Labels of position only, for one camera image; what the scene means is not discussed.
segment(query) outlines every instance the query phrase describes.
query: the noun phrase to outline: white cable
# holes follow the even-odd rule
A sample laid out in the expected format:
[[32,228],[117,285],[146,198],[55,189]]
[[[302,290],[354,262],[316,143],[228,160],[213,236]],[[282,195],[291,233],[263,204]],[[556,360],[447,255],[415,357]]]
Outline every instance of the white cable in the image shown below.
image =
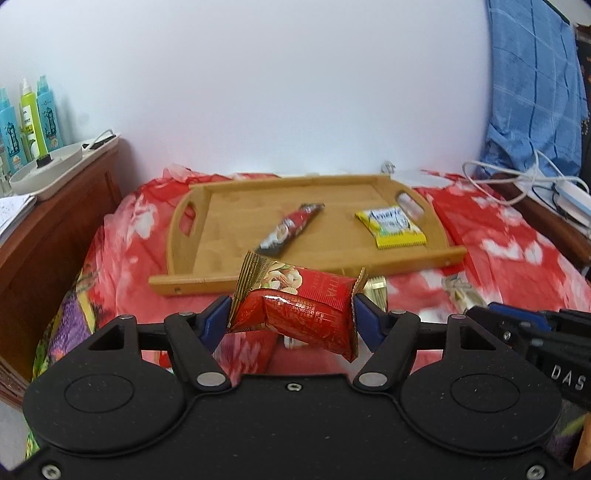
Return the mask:
[[[538,177],[537,173],[538,173],[538,170],[540,170],[540,155],[546,159],[546,161],[550,164],[550,166],[552,166],[553,169],[555,169],[555,171],[559,174],[558,177],[546,177],[546,176]],[[515,177],[510,178],[510,179],[475,180],[475,179],[471,178],[470,175],[468,175],[466,173],[466,166],[468,166],[468,165],[474,165],[477,167],[488,168],[490,170],[496,170],[501,173],[515,175]],[[482,193],[484,193],[488,198],[491,198],[492,200],[499,203],[500,205],[504,205],[507,207],[513,206],[516,203],[523,200],[525,197],[527,197],[528,193],[538,183],[556,183],[557,181],[573,181],[575,183],[579,183],[580,185],[582,185],[583,188],[585,189],[585,191],[587,193],[589,193],[589,187],[587,186],[587,184],[583,180],[581,180],[578,177],[571,177],[571,176],[562,175],[562,172],[558,169],[558,167],[556,165],[554,165],[554,163],[548,157],[546,157],[546,155],[544,155],[541,151],[534,150],[534,167],[535,167],[534,174],[532,176],[529,176],[519,170],[512,170],[510,168],[497,167],[496,165],[491,165],[491,164],[483,163],[480,161],[467,161],[462,164],[462,172],[463,172],[464,176],[466,177],[466,180],[469,181],[475,188],[477,188]],[[513,183],[513,184],[515,184],[515,183],[523,182],[523,181],[527,182],[529,184],[528,187],[521,194],[519,194],[517,197],[515,197],[512,200],[499,200],[495,196],[488,193],[485,189],[480,187],[480,185],[478,185],[479,183],[483,183],[483,184]]]
[[107,130],[105,130],[104,132],[102,132],[100,135],[98,135],[98,137],[96,137],[92,142],[90,142],[86,148],[83,148],[83,151],[89,150],[91,147],[94,146],[95,143],[97,143],[100,138],[104,135],[104,134],[111,134],[111,135],[115,135],[115,132],[113,132],[112,129],[108,128]]

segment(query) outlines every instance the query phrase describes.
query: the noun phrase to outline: small gold package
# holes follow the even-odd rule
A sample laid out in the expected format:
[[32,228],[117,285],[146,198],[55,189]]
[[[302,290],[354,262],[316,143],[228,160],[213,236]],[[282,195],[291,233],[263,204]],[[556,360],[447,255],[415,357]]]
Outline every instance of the small gold package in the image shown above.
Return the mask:
[[472,307],[486,307],[486,302],[468,282],[465,273],[453,274],[441,279],[443,290],[449,295],[458,312],[466,313]]
[[383,311],[388,311],[388,285],[386,283],[386,277],[370,278],[363,288],[363,294]]
[[425,245],[427,237],[399,205],[363,210],[355,216],[372,232],[378,248]]

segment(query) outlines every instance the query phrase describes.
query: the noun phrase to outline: red snack package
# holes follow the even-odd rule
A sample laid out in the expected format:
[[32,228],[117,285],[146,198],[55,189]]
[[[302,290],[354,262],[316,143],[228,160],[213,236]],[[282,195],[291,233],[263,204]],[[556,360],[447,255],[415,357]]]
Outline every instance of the red snack package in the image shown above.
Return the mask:
[[287,244],[297,237],[323,208],[324,203],[302,203],[300,208],[286,216],[261,242],[256,253],[278,258]]
[[272,330],[310,345],[357,358],[353,295],[358,278],[294,267],[254,252],[242,264],[230,311],[230,332]]

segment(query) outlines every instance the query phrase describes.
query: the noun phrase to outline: bamboo tray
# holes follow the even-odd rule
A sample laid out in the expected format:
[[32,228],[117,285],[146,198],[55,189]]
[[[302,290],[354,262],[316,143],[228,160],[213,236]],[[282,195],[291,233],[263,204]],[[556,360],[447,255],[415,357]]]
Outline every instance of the bamboo tray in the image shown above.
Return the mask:
[[[403,193],[423,210],[413,220],[427,245],[380,250],[355,212],[389,206]],[[386,175],[226,181],[196,185],[177,206],[168,232],[168,274],[151,277],[150,286],[162,295],[232,292],[246,252],[301,203],[324,203],[325,209],[286,247],[286,263],[349,277],[365,267],[372,277],[453,265],[466,254],[449,245],[423,197]],[[185,234],[180,222],[188,207],[196,216]]]

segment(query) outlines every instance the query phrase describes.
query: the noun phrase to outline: blue towel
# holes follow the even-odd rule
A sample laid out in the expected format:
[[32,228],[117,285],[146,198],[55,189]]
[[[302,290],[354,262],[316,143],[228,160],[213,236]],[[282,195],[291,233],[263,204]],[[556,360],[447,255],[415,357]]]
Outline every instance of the blue towel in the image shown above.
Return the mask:
[[[489,0],[489,15],[492,112],[481,160],[525,171],[536,149],[578,175],[587,101],[571,27],[544,0]],[[540,169],[556,175],[542,157]]]

